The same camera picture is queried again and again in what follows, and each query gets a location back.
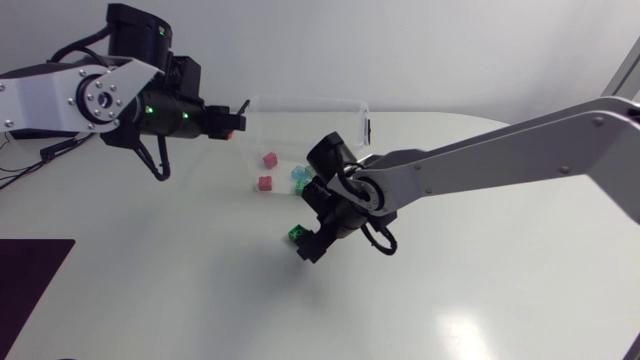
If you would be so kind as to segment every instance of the pink cube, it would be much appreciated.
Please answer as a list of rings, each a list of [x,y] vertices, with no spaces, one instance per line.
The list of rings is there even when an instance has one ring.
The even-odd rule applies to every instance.
[[[278,157],[275,153],[268,153],[262,158],[262,160],[264,161],[264,166],[266,166],[267,169],[273,169],[278,165]]]
[[[258,179],[258,190],[271,191],[272,189],[273,189],[273,180],[271,180],[271,176],[261,176]]]

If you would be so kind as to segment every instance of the clear plastic container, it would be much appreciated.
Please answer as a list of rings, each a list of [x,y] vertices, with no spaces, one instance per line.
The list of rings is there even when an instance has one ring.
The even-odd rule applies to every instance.
[[[306,167],[307,154],[328,134],[337,131],[358,156],[369,145],[368,106],[363,101],[256,96],[245,112],[247,129],[235,132],[254,183],[271,176],[271,193],[295,194],[291,172]],[[275,153],[278,165],[267,169],[264,156]]]

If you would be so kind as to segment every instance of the robotic arm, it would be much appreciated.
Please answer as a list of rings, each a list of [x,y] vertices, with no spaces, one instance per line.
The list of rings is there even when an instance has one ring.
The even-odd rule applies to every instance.
[[[109,56],[87,46],[109,39]],[[133,150],[164,181],[170,176],[166,137],[227,140],[245,118],[199,97],[200,65],[169,51],[173,33],[164,20],[123,4],[110,4],[107,26],[59,50],[46,64],[0,75],[0,132],[100,134],[109,146]],[[71,52],[88,58],[62,64]],[[162,171],[140,141],[155,135]]]
[[[321,226],[297,239],[298,254],[315,263],[336,239],[361,229],[393,255],[397,242],[387,225],[422,197],[583,174],[640,223],[638,119],[638,104],[605,97],[428,152],[394,151],[361,162],[332,133],[307,157],[317,176],[302,197]]]

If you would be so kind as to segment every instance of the white table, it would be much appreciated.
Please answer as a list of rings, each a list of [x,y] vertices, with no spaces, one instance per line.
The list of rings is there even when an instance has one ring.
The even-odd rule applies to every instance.
[[[375,153],[503,126],[371,117]],[[166,183],[95,140],[0,192],[0,237],[77,240],[9,359],[619,359],[640,330],[640,227],[586,177],[423,199],[396,256],[358,233],[312,265],[282,240],[317,226],[301,199],[233,144],[169,147]]]

